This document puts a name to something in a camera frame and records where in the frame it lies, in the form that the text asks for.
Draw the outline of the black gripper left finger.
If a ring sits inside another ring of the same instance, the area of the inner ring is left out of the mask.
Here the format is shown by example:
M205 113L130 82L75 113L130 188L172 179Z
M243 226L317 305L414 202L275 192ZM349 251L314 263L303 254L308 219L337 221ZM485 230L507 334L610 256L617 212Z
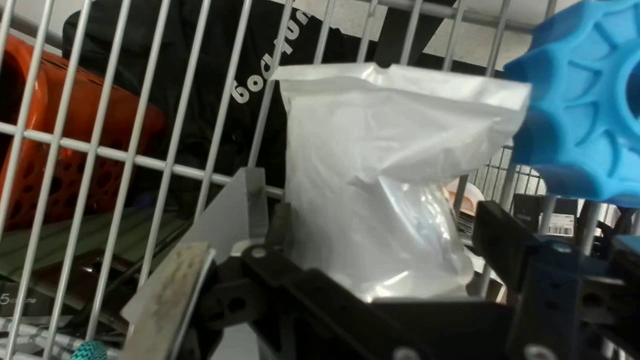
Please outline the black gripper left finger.
M281 204L262 245L216 263L193 325L212 354L233 325L248 325L277 360L509 360L513 311L474 299L356 297L317 268L282 254L292 208Z

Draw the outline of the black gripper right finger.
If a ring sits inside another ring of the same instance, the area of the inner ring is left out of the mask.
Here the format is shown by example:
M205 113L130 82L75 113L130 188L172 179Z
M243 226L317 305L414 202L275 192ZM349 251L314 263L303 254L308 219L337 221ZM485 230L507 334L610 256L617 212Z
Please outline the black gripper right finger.
M479 204L473 241L516 295L507 354L516 360L606 360L610 342L640 358L640 250L618 235L606 258L530 231L498 202Z

